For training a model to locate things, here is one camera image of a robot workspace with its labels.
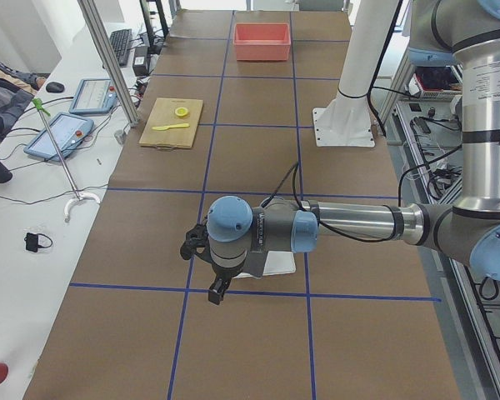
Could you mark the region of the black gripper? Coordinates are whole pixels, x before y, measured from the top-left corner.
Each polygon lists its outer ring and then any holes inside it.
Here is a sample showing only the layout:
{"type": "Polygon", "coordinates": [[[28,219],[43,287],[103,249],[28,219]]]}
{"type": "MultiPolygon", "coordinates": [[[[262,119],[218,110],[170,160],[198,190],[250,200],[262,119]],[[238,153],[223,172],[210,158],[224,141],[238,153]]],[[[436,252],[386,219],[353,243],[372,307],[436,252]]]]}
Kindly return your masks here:
{"type": "Polygon", "coordinates": [[[208,301],[213,304],[220,304],[232,279],[233,275],[230,272],[217,273],[212,285],[208,289],[208,301]]]}

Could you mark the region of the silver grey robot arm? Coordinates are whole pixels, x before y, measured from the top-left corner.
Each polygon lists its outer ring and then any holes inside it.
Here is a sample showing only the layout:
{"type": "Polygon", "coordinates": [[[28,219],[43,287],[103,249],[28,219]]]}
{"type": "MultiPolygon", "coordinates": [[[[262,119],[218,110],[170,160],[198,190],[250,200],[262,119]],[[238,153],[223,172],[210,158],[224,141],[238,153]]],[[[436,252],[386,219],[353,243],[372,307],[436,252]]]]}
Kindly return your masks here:
{"type": "Polygon", "coordinates": [[[261,277],[271,251],[309,253],[321,234],[365,243],[401,240],[431,248],[500,281],[500,1],[416,1],[411,44],[449,53],[462,66],[462,191],[451,205],[406,207],[269,198],[251,207],[217,199],[203,256],[219,304],[233,278],[261,277]]]}

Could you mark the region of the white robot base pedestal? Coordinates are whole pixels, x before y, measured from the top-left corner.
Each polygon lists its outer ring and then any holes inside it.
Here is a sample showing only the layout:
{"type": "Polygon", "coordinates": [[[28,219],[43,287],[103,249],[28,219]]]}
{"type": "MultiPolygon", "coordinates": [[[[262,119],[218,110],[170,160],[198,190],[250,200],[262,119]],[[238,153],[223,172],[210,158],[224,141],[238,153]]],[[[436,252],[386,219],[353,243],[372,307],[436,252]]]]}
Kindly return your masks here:
{"type": "Polygon", "coordinates": [[[393,35],[402,2],[362,1],[352,29],[336,97],[314,108],[313,127],[319,147],[375,146],[368,100],[378,76],[385,44],[393,35]]]}

